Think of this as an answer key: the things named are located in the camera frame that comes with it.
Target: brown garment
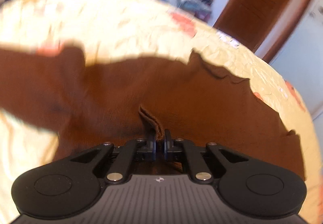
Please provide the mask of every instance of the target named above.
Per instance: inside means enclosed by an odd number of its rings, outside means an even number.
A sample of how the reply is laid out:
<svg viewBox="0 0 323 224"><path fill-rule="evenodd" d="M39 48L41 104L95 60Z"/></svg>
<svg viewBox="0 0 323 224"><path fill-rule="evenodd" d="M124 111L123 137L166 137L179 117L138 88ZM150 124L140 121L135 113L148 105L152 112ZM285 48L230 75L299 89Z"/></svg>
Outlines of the brown garment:
<svg viewBox="0 0 323 224"><path fill-rule="evenodd" d="M0 49L0 106L59 134L56 159L104 141L123 145L153 127L204 146L214 141L304 179L299 137L254 96L249 79L204 62L156 57L85 67L81 49L55 57Z"/></svg>

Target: yellow bedsheet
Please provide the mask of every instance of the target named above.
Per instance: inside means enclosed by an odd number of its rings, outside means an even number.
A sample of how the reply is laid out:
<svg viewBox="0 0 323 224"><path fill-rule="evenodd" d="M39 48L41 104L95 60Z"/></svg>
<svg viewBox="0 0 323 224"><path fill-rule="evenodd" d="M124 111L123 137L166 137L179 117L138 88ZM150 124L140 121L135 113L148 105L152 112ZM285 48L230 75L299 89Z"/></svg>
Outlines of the yellow bedsheet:
<svg viewBox="0 0 323 224"><path fill-rule="evenodd" d="M300 215L317 224L321 157L308 111L299 107L283 78L251 51L196 19L192 37L172 18L174 10L156 0L13 0L0 15L0 43L32 52L45 42L73 39L84 44L87 64L147 54L187 62L195 48L210 63L249 77L251 89L279 112L288 130L301 135L308 193ZM0 223L18 215L10 195L14 179L50 162L57 144L53 132L0 110Z"/></svg>

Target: bed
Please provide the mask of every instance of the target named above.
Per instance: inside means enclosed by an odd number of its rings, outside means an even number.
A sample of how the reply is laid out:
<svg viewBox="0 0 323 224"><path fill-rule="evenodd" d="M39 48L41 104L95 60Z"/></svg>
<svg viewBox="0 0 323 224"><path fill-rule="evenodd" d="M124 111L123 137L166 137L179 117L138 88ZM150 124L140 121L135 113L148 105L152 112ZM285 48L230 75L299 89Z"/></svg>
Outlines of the bed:
<svg viewBox="0 0 323 224"><path fill-rule="evenodd" d="M250 78L252 91L279 112L288 130L295 129L301 136L307 197L300 215L319 224L321 155L311 116L298 92L289 90L284 79L246 47L158 0L11 0L4 4L1 44L15 44L17 50L33 53L66 40L84 45L88 65L139 55L186 63L195 48L210 63ZM10 195L15 178L50 162L57 145L55 133L0 110L1 224L18 215Z"/></svg>

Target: metal screw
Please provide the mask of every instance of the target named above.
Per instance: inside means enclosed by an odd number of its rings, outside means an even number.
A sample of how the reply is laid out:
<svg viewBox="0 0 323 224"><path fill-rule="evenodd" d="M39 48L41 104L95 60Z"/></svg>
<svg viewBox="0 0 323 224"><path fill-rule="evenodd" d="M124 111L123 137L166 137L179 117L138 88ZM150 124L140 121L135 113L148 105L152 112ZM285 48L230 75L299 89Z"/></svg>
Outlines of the metal screw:
<svg viewBox="0 0 323 224"><path fill-rule="evenodd" d="M199 172L195 175L195 177L199 180L209 180L212 177L212 175L207 172Z"/></svg>
<svg viewBox="0 0 323 224"><path fill-rule="evenodd" d="M113 172L113 173L110 173L107 175L107 179L111 180L111 181L118 181L122 178L123 178L122 174L117 173L117 172Z"/></svg>

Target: wrinkled bedsheet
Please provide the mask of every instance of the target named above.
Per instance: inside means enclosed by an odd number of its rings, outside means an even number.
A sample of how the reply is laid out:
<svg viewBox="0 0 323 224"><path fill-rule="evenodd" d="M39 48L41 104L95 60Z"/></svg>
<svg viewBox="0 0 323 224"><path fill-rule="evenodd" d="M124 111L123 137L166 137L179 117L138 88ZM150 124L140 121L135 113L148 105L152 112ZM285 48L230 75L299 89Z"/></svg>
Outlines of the wrinkled bedsheet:
<svg viewBox="0 0 323 224"><path fill-rule="evenodd" d="M84 45L87 64L139 55L187 63L195 48L210 63L250 78L252 91L280 114L288 130L301 136L308 193L300 215L318 224L321 156L298 92L291 92L284 79L246 47L175 10L156 0L12 0L0 15L0 43L33 53L44 44L74 40ZM10 195L14 179L50 162L57 145L55 133L0 110L0 223L18 215Z"/></svg>

